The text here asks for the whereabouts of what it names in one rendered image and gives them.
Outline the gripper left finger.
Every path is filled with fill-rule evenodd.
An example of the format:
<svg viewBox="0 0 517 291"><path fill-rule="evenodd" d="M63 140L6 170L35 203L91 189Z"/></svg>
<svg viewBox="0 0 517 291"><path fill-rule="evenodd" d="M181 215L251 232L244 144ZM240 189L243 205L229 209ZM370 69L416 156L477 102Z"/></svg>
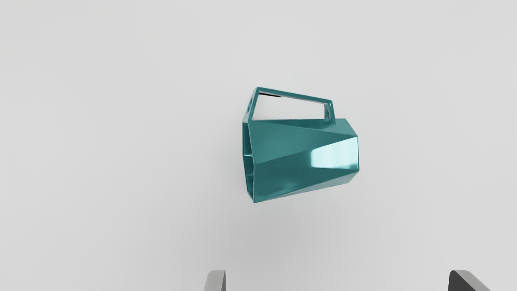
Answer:
<svg viewBox="0 0 517 291"><path fill-rule="evenodd" d="M226 289L226 271L212 270L209 271L204 291L227 291Z"/></svg>

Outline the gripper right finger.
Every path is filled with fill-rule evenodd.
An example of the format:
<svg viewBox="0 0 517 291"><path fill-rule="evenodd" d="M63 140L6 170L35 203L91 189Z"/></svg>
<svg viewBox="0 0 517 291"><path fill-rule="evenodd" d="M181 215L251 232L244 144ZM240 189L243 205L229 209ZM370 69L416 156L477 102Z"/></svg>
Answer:
<svg viewBox="0 0 517 291"><path fill-rule="evenodd" d="M490 291L476 276L467 270L452 270L448 291Z"/></svg>

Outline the teal faceted mug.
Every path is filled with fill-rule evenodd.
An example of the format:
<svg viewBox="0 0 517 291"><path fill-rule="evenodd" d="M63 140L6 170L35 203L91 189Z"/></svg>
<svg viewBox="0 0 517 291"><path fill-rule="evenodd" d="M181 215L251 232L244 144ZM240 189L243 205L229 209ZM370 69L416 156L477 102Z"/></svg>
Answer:
<svg viewBox="0 0 517 291"><path fill-rule="evenodd" d="M323 118L253 118L260 95L320 103ZM242 157L253 203L349 183L359 172L358 135L330 99L256 88L242 122Z"/></svg>

